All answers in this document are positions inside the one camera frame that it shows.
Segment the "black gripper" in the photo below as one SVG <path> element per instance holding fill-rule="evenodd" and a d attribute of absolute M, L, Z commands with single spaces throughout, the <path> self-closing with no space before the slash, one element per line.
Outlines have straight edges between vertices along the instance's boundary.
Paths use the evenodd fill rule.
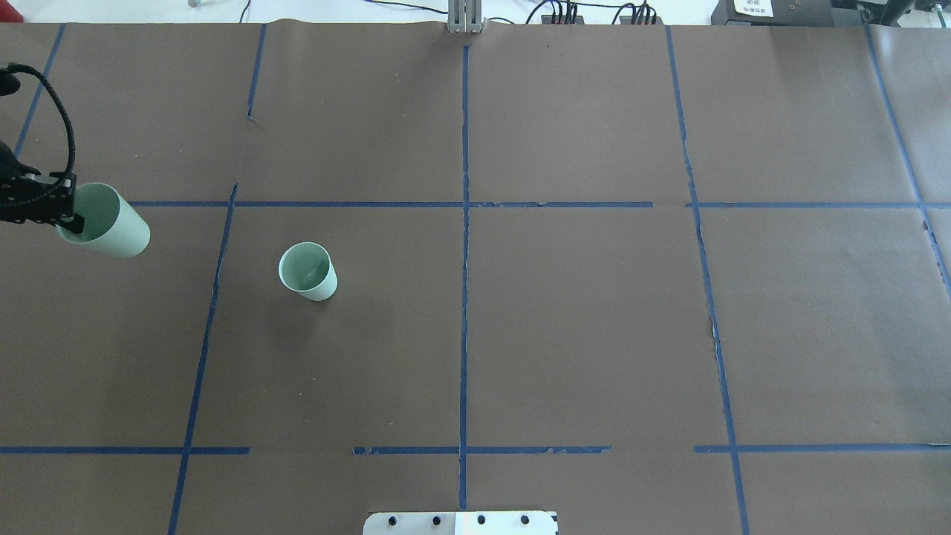
<path fill-rule="evenodd" d="M 39 170 L 19 162 L 13 150 L 1 143 L 1 220 L 50 224 L 74 235 L 85 229 L 85 218 L 74 210 L 76 175 Z"/>

